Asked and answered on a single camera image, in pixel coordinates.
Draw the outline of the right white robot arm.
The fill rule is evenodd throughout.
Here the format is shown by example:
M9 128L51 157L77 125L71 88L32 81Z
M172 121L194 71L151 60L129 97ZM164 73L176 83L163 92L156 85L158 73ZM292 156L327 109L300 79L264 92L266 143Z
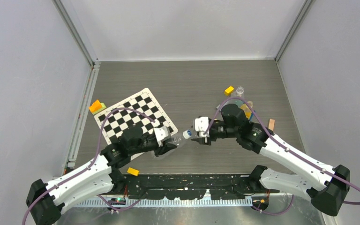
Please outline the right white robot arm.
M217 139L235 138L244 149L275 160L292 174L276 172L257 165L249 176L249 187L254 192L274 189L302 197L329 216L337 216L350 190L350 170L338 165L322 163L299 151L261 124L249 121L235 104L221 109L222 120L198 117L193 121L195 141L211 145Z

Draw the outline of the yellow juice bottle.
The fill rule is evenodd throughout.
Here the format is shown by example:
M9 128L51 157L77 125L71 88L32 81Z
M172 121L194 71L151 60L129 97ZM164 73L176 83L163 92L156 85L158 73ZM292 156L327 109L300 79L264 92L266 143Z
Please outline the yellow juice bottle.
M252 117L253 117L253 113L252 113L252 111L250 110L250 108L249 108L246 104L242 104L240 108L244 111L246 118L247 118L249 121L251 121L251 120L252 120Z

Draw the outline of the clear bottle blue cap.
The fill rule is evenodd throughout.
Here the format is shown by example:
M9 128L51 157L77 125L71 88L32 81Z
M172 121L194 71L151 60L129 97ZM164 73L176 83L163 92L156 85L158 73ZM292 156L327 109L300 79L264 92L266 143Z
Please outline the clear bottle blue cap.
M169 156L177 149L182 148L188 140L194 136L195 132L188 129L182 133L178 132L169 137L165 137L158 142L158 149L152 151L152 156L155 159L160 159Z

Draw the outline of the clear plastic bottle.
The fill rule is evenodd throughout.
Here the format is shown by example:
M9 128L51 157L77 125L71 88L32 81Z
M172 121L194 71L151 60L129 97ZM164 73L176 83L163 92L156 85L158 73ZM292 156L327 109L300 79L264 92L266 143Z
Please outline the clear plastic bottle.
M232 99L229 103L231 104L236 104L238 107L241 107L244 102L243 100L245 99L244 96L244 88L239 86L232 94L231 94L232 98L240 98L240 99Z

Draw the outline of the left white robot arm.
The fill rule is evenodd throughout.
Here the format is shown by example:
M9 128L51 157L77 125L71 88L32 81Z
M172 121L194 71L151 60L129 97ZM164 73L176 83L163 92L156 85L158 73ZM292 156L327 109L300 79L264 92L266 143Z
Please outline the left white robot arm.
M126 178L119 169L128 164L133 155L153 151L160 156L177 147L167 127L155 128L152 134L144 134L139 126L127 128L90 162L51 181L33 182L25 215L32 215L37 225L52 225L70 208L92 196L108 192L120 194Z

